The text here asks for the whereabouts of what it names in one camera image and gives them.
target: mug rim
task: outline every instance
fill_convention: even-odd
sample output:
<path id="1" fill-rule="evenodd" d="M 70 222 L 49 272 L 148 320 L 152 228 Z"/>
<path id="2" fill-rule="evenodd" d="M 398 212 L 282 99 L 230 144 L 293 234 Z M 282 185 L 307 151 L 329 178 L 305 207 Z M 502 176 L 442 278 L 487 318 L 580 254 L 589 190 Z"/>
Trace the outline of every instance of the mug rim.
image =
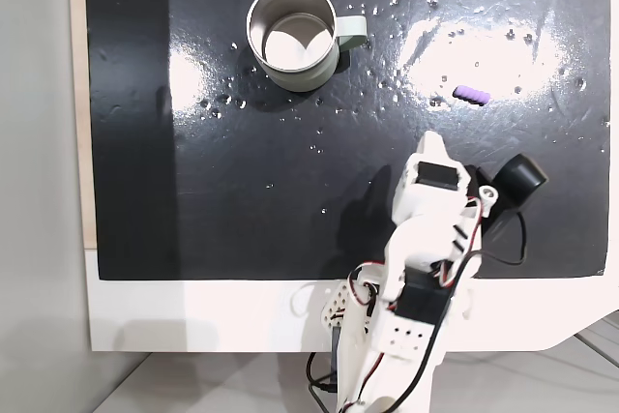
<path id="1" fill-rule="evenodd" d="M 298 70 L 287 70 L 287 69 L 284 69 L 284 68 L 279 68 L 279 67 L 275 67 L 275 66 L 271 65 L 267 60 L 265 60 L 262 57 L 262 54 L 260 54 L 260 53 L 258 53 L 256 51 L 255 45 L 254 45 L 253 41 L 251 40 L 251 34 L 250 34 L 251 18 L 253 16 L 253 11 L 255 10 L 255 6 L 257 5 L 257 3 L 259 1 L 260 0 L 253 0 L 253 2 L 251 3 L 250 11 L 248 12 L 248 17 L 247 17 L 247 31 L 246 31 L 246 34 L 247 34 L 247 37 L 248 37 L 248 43 L 250 43 L 251 51 L 253 52 L 253 56 L 257 60 L 259 60 L 263 65 L 269 67 L 272 70 L 280 72 L 280 73 L 298 74 L 298 73 L 306 72 L 307 70 L 311 70 L 313 67 L 315 67 L 316 65 L 321 63 L 329 55 L 329 53 L 331 53 L 331 50 L 333 49 L 334 45 L 336 44 L 336 38 L 338 37 L 338 15 L 336 14 L 336 9 L 334 8 L 333 4 L 331 3 L 331 0 L 325 0 L 327 2 L 327 5 L 329 6 L 329 9 L 331 10 L 331 15 L 333 16 L 333 21 L 334 21 L 334 25 L 335 25 L 334 30 L 333 30 L 333 34 L 331 36 L 331 44 L 329 45 L 329 47 L 327 47 L 325 52 L 320 56 L 320 58 L 316 59 L 313 63 L 311 63 L 310 65 L 307 65 L 304 68 L 300 68 Z"/>

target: sage green mug handle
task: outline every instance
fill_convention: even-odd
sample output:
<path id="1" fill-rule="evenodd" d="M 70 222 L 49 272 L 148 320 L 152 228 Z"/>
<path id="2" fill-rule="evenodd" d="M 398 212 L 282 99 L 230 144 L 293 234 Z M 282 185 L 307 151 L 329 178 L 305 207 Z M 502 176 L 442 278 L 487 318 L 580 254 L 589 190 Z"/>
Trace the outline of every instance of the sage green mug handle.
<path id="1" fill-rule="evenodd" d="M 364 16 L 338 16 L 336 28 L 339 50 L 342 52 L 368 40 L 368 23 Z"/>

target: purple object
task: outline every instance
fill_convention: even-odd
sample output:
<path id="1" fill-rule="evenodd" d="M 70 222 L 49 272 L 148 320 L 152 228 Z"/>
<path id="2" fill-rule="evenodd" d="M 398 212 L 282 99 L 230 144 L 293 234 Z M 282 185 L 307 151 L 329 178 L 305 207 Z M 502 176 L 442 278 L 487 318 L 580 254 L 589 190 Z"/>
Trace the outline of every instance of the purple object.
<path id="1" fill-rule="evenodd" d="M 476 103 L 478 105 L 485 105 L 490 102 L 490 94 L 484 91 L 478 91 L 468 86 L 458 86 L 454 90 L 454 97 Z"/>

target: mug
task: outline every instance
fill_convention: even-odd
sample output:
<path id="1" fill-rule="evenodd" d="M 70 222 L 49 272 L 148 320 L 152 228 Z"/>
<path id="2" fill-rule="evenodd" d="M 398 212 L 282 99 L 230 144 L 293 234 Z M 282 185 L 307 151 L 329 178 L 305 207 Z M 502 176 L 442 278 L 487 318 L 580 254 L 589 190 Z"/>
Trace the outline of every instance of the mug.
<path id="1" fill-rule="evenodd" d="M 248 42 L 273 81 L 293 92 L 322 86 L 333 75 L 339 53 L 368 38 L 364 16 L 336 16 L 330 0 L 254 0 Z"/>

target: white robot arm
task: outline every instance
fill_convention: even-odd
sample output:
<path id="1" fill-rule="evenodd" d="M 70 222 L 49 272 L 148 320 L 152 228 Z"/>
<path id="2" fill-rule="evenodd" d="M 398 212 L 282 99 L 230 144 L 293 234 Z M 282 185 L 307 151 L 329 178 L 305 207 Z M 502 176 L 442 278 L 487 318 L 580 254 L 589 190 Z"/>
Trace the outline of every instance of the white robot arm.
<path id="1" fill-rule="evenodd" d="M 328 330 L 340 328 L 337 413 L 428 411 L 450 324 L 470 307 L 477 231 L 498 198 L 491 186 L 469 197 L 469 182 L 441 136 L 427 132 L 398 182 L 384 265 L 360 265 L 322 313 Z"/>

